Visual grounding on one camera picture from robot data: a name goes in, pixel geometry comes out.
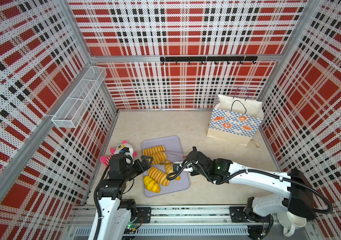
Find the steel tongs red handle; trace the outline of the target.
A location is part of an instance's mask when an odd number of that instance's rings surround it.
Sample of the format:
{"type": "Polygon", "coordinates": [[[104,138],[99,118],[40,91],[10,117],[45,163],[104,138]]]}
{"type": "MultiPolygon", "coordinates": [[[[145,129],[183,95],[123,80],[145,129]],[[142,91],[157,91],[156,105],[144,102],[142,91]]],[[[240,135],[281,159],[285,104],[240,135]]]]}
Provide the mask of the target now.
{"type": "Polygon", "coordinates": [[[182,153],[174,152],[174,151],[165,151],[166,154],[173,155],[173,156],[178,156],[179,158],[185,159],[186,156],[182,153]]]}

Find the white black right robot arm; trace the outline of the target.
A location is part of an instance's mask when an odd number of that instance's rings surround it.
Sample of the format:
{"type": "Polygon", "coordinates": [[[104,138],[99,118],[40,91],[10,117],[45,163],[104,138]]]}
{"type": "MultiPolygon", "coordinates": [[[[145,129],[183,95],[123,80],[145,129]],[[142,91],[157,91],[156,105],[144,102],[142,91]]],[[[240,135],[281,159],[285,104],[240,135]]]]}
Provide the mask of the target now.
{"type": "Polygon", "coordinates": [[[291,214],[314,220],[317,214],[331,214],[334,210],[330,200],[312,188],[298,169],[290,172],[268,172],[240,165],[227,159],[210,159],[197,148],[184,157],[183,162],[172,165],[173,172],[167,180],[175,180],[182,172],[191,176],[201,175],[216,186],[241,184],[263,189],[271,195],[250,197],[245,212],[265,217],[270,214],[290,212],[291,214]]]}

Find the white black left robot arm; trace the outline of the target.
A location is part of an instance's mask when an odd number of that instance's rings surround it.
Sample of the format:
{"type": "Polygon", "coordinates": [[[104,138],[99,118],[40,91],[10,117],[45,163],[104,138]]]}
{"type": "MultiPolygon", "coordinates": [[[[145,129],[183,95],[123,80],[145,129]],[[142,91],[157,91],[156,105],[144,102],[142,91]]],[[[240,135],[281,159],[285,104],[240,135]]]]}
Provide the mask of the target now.
{"type": "Polygon", "coordinates": [[[153,157],[140,160],[123,153],[111,157],[101,180],[93,192],[96,214],[90,230],[90,240],[122,240],[123,234],[134,221],[150,222],[150,208],[137,210],[134,199],[123,199],[126,183],[149,170],[153,157]]]}

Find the upper ridged long bread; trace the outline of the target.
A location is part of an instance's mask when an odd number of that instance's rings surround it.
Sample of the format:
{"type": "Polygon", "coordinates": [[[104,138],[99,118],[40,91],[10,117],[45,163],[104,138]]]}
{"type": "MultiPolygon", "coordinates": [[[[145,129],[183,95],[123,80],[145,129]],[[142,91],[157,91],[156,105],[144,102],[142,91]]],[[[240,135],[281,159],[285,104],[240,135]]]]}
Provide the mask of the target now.
{"type": "Polygon", "coordinates": [[[146,148],[146,149],[142,150],[142,154],[144,156],[152,156],[153,154],[163,153],[163,152],[165,152],[165,148],[163,145],[154,146],[154,147],[146,148]]]}

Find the ridged long bread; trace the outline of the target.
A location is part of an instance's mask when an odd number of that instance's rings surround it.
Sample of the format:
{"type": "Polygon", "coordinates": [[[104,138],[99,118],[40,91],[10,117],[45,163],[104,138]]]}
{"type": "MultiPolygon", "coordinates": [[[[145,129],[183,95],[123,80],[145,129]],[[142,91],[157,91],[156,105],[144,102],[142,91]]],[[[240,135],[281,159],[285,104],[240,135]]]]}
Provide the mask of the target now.
{"type": "Polygon", "coordinates": [[[153,158],[152,165],[161,164],[167,160],[167,156],[164,152],[154,153],[151,157],[153,158]]]}
{"type": "Polygon", "coordinates": [[[163,153],[163,152],[165,152],[165,148],[163,145],[154,146],[154,147],[146,148],[146,149],[142,150],[142,154],[144,156],[152,156],[153,154],[163,153]]]}
{"type": "Polygon", "coordinates": [[[148,170],[148,175],[154,180],[156,181],[159,185],[162,186],[168,186],[169,184],[169,180],[166,178],[167,175],[166,173],[164,173],[163,171],[161,171],[160,169],[156,168],[156,167],[151,167],[148,170]]]}

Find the lower ridged long bread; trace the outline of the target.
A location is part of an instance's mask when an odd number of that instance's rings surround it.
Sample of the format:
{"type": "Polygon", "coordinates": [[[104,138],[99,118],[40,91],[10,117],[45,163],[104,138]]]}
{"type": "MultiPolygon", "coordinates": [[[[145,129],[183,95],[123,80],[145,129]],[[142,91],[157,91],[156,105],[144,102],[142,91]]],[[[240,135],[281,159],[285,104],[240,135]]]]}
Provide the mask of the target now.
{"type": "Polygon", "coordinates": [[[156,181],[159,185],[162,186],[168,186],[169,184],[169,180],[166,178],[167,175],[166,173],[164,173],[163,171],[161,171],[160,169],[156,168],[156,167],[151,167],[148,170],[148,175],[154,180],[156,181]]]}

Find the yellow orange striped bread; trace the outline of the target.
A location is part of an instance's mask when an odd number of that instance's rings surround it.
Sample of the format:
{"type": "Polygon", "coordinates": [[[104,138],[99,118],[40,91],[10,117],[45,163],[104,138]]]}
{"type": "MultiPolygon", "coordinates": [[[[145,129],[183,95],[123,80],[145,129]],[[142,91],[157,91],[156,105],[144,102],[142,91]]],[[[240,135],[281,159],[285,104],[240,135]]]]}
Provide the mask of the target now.
{"type": "Polygon", "coordinates": [[[144,183],[146,190],[153,192],[153,193],[159,193],[160,192],[159,184],[154,179],[152,179],[150,176],[143,177],[143,183],[144,183]]]}

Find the striped croissant bread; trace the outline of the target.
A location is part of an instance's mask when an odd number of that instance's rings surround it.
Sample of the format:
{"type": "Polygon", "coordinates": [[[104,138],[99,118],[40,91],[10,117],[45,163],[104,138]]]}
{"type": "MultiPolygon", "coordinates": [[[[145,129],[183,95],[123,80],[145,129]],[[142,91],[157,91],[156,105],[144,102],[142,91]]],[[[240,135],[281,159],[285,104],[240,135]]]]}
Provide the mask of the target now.
{"type": "Polygon", "coordinates": [[[169,160],[166,160],[165,163],[164,163],[164,166],[165,166],[165,171],[167,174],[171,174],[174,172],[173,170],[173,163],[169,160]]]}

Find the blue checkered paper bag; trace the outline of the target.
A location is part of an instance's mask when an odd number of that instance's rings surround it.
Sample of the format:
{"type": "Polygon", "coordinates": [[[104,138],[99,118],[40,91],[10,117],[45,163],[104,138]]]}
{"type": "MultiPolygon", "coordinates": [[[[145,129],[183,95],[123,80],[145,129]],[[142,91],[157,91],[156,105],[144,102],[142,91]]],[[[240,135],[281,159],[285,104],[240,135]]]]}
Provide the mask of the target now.
{"type": "Polygon", "coordinates": [[[247,146],[263,122],[263,103],[249,96],[242,99],[218,95],[217,99],[207,137],[247,146]]]}

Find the lavender plastic tray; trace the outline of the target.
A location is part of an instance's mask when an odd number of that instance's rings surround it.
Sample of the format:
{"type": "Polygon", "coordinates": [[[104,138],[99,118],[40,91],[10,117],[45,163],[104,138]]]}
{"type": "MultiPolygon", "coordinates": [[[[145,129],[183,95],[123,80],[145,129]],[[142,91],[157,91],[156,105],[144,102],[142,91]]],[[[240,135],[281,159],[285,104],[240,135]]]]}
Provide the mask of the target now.
{"type": "MultiPolygon", "coordinates": [[[[151,147],[160,146],[160,145],[164,146],[165,151],[174,151],[174,152],[178,152],[182,154],[184,153],[180,138],[178,136],[169,136],[169,137],[145,140],[141,143],[141,149],[144,150],[146,148],[151,148],[151,147]]],[[[166,156],[167,156],[167,160],[171,162],[182,162],[184,160],[183,158],[179,158],[178,156],[173,156],[169,154],[166,154],[166,156]]],[[[143,193],[146,197],[152,198],[152,197],[157,197],[157,196],[175,193],[175,192],[188,189],[190,187],[189,174],[187,172],[182,172],[180,174],[180,177],[181,179],[179,181],[177,180],[170,181],[170,183],[166,187],[160,185],[159,193],[150,192],[146,190],[145,187],[143,187],[143,193]]]]}

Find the pink striped plush toy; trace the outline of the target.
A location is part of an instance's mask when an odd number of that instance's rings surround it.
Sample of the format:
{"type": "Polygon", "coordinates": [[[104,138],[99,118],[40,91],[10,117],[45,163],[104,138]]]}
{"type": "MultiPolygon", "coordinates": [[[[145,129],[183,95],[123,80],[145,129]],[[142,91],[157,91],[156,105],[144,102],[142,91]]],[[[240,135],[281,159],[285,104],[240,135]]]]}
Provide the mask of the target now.
{"type": "Polygon", "coordinates": [[[127,141],[123,141],[116,148],[111,148],[110,154],[108,156],[101,156],[100,162],[107,166],[109,164],[111,157],[120,153],[131,156],[132,158],[137,156],[137,152],[133,149],[133,147],[127,141]]]}

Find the white ceramic mug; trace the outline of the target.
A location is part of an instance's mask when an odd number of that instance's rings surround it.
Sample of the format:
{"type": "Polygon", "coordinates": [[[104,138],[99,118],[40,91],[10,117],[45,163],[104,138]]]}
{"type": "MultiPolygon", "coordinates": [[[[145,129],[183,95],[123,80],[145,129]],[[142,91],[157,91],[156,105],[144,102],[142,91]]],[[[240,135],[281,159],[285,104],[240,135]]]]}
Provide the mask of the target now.
{"type": "Polygon", "coordinates": [[[290,212],[277,213],[277,219],[283,227],[283,235],[291,237],[296,229],[303,228],[307,224],[305,218],[294,215],[290,212]]]}

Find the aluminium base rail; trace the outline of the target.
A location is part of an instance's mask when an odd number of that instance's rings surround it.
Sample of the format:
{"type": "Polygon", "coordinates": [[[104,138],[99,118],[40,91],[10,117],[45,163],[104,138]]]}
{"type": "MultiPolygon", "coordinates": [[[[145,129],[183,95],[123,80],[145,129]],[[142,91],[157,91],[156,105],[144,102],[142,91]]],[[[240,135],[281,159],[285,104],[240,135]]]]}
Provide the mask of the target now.
{"type": "Polygon", "coordinates": [[[128,210],[74,208],[65,240],[285,240],[277,216],[250,219],[244,205],[139,205],[128,210]]]}

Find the black wall hook rail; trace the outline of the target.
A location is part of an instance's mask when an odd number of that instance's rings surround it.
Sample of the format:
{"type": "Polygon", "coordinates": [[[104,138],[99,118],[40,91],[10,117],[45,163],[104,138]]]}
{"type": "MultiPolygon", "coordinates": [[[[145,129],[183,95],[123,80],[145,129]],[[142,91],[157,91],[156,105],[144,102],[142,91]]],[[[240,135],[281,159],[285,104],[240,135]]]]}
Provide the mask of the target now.
{"type": "Polygon", "coordinates": [[[252,62],[255,63],[258,60],[258,56],[232,56],[232,57],[214,57],[214,56],[206,56],[206,57],[160,57],[161,63],[181,63],[181,62],[252,62]]]}

